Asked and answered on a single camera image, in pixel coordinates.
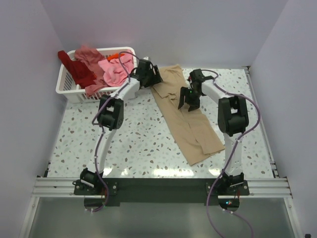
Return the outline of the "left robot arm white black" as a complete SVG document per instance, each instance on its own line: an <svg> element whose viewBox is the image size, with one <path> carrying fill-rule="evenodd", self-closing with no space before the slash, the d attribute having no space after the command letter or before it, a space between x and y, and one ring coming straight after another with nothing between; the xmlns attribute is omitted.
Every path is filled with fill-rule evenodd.
<svg viewBox="0 0 317 238"><path fill-rule="evenodd" d="M101 97L99 110L92 121L93 125L100 127L100 136L90 164L73 183L75 195L109 194L109 186L103 179L106 156L114 135L124 122L125 101L133 99L141 88L161 82L158 67L147 58L140 59L138 66L131 70L126 81L115 92Z"/></svg>

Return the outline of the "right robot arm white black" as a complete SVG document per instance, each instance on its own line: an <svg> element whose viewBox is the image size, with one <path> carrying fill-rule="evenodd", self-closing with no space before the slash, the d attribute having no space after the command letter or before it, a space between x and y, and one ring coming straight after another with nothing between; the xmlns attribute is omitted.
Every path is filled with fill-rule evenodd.
<svg viewBox="0 0 317 238"><path fill-rule="evenodd" d="M211 195L235 194L244 184L242 169L242 135L249 125L246 99L242 95L226 92L216 85L215 76L205 76L203 69L194 69L189 74L189 86L181 87L178 108L184 104L188 111L200 108L200 98L208 96L218 105L217 124L224 135L225 165L220 175L209 188Z"/></svg>

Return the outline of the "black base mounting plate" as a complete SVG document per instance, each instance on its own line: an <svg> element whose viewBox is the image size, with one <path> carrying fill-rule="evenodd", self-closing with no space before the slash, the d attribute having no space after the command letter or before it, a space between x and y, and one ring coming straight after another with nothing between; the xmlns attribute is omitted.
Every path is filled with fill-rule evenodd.
<svg viewBox="0 0 317 238"><path fill-rule="evenodd" d="M84 197L87 209L118 207L122 203L200 203L238 208L237 200L250 195L247 181L218 190L212 178L105 178L93 188L74 181L74 195Z"/></svg>

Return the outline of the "aluminium frame rail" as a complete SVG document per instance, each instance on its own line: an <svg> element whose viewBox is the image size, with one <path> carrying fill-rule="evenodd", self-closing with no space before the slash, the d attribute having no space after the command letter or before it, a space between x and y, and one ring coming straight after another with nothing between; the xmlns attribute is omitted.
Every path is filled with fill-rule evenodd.
<svg viewBox="0 0 317 238"><path fill-rule="evenodd" d="M248 104L252 131L242 141L242 169L250 195L236 214L200 203L122 203L94 212L74 195L74 181L94 154L100 131L91 124L97 103L68 103L48 174L32 191L32 238L299 238L303 233L286 178L280 178L257 111ZM124 123L106 156L105 178L215 179L219 152L190 166L173 139L150 89L124 108Z"/></svg>

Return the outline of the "orange t shirt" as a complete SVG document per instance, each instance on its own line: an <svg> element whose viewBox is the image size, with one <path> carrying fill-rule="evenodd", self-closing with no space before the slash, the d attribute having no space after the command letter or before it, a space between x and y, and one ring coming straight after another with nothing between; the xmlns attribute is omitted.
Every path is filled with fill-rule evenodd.
<svg viewBox="0 0 317 238"><path fill-rule="evenodd" d="M111 61L111 60L113 60L113 59L118 59L119 56L120 56L120 53L116 53L116 54L112 54L112 55L107 56L106 59L107 59L108 61Z"/></svg>

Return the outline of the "beige t shirt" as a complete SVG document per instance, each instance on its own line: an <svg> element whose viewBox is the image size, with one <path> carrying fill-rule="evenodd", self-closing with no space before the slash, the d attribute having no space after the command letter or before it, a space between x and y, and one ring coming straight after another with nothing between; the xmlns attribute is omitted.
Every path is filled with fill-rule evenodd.
<svg viewBox="0 0 317 238"><path fill-rule="evenodd" d="M180 89L187 87L179 65L161 67L163 82L151 87L153 97L176 144L190 166L225 149L210 121L199 109L189 112L189 106L178 109Z"/></svg>

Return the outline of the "pink t shirt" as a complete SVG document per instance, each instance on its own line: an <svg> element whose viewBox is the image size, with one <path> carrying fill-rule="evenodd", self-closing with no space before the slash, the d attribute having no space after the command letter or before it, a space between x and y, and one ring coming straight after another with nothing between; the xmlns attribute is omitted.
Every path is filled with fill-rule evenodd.
<svg viewBox="0 0 317 238"><path fill-rule="evenodd" d="M104 71L103 78L109 87L121 86L135 67L133 56L128 53L121 53L118 59L105 59L98 64Z"/></svg>

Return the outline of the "dark red t shirt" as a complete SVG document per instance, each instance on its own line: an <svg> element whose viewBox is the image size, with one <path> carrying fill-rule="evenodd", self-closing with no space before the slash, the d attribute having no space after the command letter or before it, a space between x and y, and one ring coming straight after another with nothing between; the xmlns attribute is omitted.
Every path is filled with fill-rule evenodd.
<svg viewBox="0 0 317 238"><path fill-rule="evenodd" d="M59 51L57 56L67 71L71 74L73 80L81 88L86 88L95 85L95 75L81 61L71 60L65 51Z"/></svg>

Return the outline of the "white plastic laundry basket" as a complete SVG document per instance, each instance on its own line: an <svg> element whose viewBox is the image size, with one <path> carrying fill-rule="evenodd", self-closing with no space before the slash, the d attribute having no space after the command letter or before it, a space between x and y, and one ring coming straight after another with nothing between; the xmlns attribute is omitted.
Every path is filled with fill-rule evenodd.
<svg viewBox="0 0 317 238"><path fill-rule="evenodd" d="M132 47L97 48L96 50L105 58L122 51L135 54L135 51ZM64 95L71 103L94 102L97 101L102 95L109 95L117 89L118 87L107 86L105 88L101 88L93 95L88 97L85 88L82 88L80 85L75 83L72 75L67 71L64 65L60 66L56 85L56 93Z"/></svg>

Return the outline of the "dusty rose t shirt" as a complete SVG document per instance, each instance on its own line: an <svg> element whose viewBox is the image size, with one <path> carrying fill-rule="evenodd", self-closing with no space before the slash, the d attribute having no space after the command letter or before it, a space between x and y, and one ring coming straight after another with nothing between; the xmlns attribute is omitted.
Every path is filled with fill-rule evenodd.
<svg viewBox="0 0 317 238"><path fill-rule="evenodd" d="M104 55L95 48L81 46L81 48L75 50L74 57L84 63L95 76L93 84L85 87L87 97L92 97L100 89L107 87L103 78L104 71L98 64L98 62L106 59Z"/></svg>

